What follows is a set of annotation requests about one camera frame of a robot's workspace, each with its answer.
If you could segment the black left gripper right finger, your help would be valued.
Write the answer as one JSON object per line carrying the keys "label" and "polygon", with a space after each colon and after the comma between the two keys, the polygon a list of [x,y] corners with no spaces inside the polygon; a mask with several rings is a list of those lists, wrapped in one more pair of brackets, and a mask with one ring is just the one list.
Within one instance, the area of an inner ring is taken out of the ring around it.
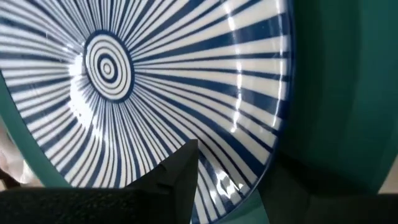
{"label": "black left gripper right finger", "polygon": [[278,153],[259,193],[270,224],[397,224],[397,195],[369,193],[352,181]]}

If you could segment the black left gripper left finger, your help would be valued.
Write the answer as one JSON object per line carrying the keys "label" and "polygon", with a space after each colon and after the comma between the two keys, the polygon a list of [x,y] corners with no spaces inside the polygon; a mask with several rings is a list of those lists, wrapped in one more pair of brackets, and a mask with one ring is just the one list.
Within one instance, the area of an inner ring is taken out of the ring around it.
{"label": "black left gripper left finger", "polygon": [[21,188],[1,193],[1,223],[189,223],[198,180],[191,139],[121,189]]}

